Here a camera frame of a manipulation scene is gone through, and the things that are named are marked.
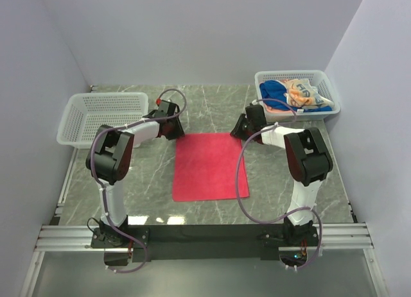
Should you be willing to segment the pink red towel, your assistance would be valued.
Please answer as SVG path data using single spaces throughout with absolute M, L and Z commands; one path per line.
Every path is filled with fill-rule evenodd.
M 178 139 L 172 198 L 176 202 L 236 198 L 241 140 L 229 133 L 194 133 Z

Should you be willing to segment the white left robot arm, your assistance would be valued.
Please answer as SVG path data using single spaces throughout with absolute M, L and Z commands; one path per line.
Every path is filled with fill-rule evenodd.
M 178 104 L 163 99 L 157 99 L 156 104 L 155 110 L 128 126 L 100 126 L 86 158 L 86 168 L 100 193 L 101 217 L 94 235 L 115 247 L 124 246 L 131 238 L 121 181 L 128 173 L 133 148 L 154 138 L 184 136 Z

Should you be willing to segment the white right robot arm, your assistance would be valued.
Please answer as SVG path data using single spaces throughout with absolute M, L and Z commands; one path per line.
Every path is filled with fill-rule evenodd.
M 283 220 L 281 239 L 289 245 L 317 233 L 313 229 L 314 206 L 322 182 L 333 170 L 330 152 L 318 128 L 296 129 L 269 123 L 261 105 L 245 108 L 230 132 L 231 137 L 276 146 L 286 152 L 293 192 Z

